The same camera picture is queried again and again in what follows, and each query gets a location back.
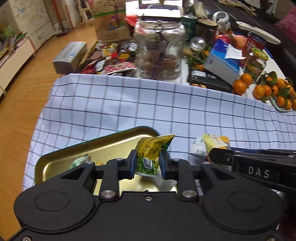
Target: jar lid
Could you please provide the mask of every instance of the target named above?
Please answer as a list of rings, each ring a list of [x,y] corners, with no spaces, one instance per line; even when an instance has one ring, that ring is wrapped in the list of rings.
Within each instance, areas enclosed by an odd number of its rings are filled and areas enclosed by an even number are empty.
[[[197,24],[201,27],[209,28],[212,30],[215,30],[218,26],[217,23],[215,23],[214,21],[209,20],[209,19],[199,19],[197,21]]]
[[[267,61],[269,58],[267,56],[267,54],[262,51],[261,49],[258,49],[256,47],[253,47],[252,48],[252,52],[260,59],[264,60],[264,61]]]
[[[203,51],[206,46],[205,40],[200,37],[193,37],[190,41],[190,47],[195,51]]]

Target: green snack packet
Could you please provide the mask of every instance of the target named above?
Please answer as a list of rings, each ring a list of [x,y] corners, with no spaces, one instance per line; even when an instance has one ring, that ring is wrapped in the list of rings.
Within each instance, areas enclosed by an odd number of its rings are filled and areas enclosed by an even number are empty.
[[[80,164],[89,161],[90,160],[90,155],[86,155],[83,157],[79,157],[77,159],[74,160],[74,162],[71,164],[70,169],[79,166]]]
[[[146,177],[156,177],[159,166],[159,152],[167,150],[175,134],[143,137],[138,141],[138,163],[136,174]]]

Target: white tablecloth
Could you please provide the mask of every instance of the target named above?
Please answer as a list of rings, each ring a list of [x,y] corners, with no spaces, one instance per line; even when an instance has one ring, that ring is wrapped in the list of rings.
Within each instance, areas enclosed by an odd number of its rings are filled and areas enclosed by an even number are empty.
[[[232,147],[296,149],[295,112],[238,95],[155,80],[70,74],[56,80],[31,140],[23,189],[49,152],[136,126],[177,134],[169,152],[188,159],[196,137],[224,135]]]

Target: yellow snack packet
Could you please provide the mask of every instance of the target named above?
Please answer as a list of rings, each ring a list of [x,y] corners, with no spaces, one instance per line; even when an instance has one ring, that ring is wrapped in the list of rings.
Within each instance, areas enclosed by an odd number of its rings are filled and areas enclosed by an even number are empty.
[[[204,134],[202,138],[205,141],[208,159],[213,148],[230,149],[228,137]]]
[[[143,137],[138,141],[138,163],[136,174],[146,177],[156,177],[159,166],[159,152],[167,150],[175,134]]]

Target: green leaf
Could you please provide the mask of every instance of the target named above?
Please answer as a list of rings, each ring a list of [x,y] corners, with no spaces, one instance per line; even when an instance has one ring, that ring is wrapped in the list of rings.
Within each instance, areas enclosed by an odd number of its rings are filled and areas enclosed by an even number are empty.
[[[267,85],[268,85],[269,87],[272,88],[272,87],[276,84],[276,81],[277,81],[277,75],[276,75],[276,72],[271,71],[271,72],[268,73],[267,75],[268,75],[269,77],[271,77],[272,80],[271,80],[271,81],[266,81],[266,83],[267,83]]]
[[[279,90],[278,96],[286,97],[290,92],[290,88],[283,87]]]
[[[288,104],[288,98],[285,97],[285,105],[284,105],[284,107],[285,107],[287,104]]]
[[[265,85],[265,75],[264,74],[262,74],[260,76],[260,78],[258,79],[258,85],[261,85],[261,84]]]
[[[271,77],[273,80],[277,81],[277,75],[276,75],[276,72],[271,71],[270,73],[267,73],[267,75],[268,75],[269,77]]]
[[[261,100],[263,103],[266,103],[266,101],[268,100],[268,98],[267,98],[267,97],[262,97],[260,100]]]
[[[287,80],[289,82],[289,85],[293,86],[293,82],[289,77],[285,78],[285,80]]]

